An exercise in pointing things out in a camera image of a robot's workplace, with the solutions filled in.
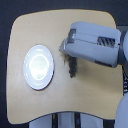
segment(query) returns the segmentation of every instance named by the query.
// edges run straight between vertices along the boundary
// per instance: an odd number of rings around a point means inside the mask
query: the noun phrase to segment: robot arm
[[[68,37],[63,40],[59,50],[72,57],[109,67],[116,67],[128,60],[128,33],[120,48],[121,32],[118,29],[87,22],[75,22],[70,27]]]

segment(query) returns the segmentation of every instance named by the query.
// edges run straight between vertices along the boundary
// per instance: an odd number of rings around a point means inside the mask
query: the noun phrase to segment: wooden table
[[[19,124],[40,116],[77,111],[105,119],[114,119],[123,96],[122,69],[99,66],[78,60],[75,78],[69,77],[68,62],[58,46],[76,21],[92,22],[116,28],[106,12],[58,10],[28,14],[13,24],[7,62],[7,115],[9,122]],[[46,46],[53,55],[55,72],[50,85],[41,91],[30,88],[23,75],[26,53],[34,45]]]

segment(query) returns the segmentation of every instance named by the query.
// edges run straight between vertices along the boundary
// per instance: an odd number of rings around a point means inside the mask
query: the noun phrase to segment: white plate
[[[53,57],[46,47],[36,45],[28,51],[23,72],[30,87],[36,90],[45,88],[52,79],[53,70]]]

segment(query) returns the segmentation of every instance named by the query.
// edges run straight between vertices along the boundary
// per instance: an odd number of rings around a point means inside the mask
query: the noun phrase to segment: floor
[[[0,0],[0,127],[28,128],[27,124],[11,125],[7,120],[6,66],[11,27],[15,19],[24,14],[54,9],[93,9],[109,12],[120,29],[128,25],[127,0]],[[105,128],[112,128],[114,120],[104,120]]]

